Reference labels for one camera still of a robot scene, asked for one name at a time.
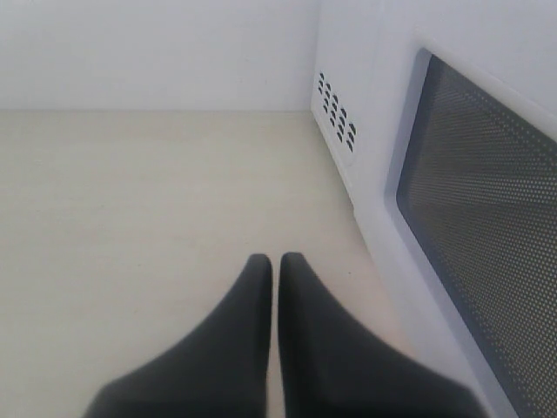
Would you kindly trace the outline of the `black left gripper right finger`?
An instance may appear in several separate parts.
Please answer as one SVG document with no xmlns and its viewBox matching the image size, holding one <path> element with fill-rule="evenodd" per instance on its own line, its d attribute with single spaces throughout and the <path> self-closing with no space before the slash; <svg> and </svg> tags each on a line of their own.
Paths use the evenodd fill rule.
<svg viewBox="0 0 557 418">
<path fill-rule="evenodd" d="M 288 417 L 480 416 L 468 388 L 353 318 L 301 253 L 281 258 L 278 347 Z"/>
</svg>

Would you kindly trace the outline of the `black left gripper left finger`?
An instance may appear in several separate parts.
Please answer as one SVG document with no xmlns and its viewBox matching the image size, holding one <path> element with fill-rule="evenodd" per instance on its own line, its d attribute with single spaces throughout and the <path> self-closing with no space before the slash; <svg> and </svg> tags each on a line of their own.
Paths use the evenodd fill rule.
<svg viewBox="0 0 557 418">
<path fill-rule="evenodd" d="M 105 385 L 87 417 L 264 417 L 272 263 L 251 255 L 231 289 L 174 347 Z"/>
</svg>

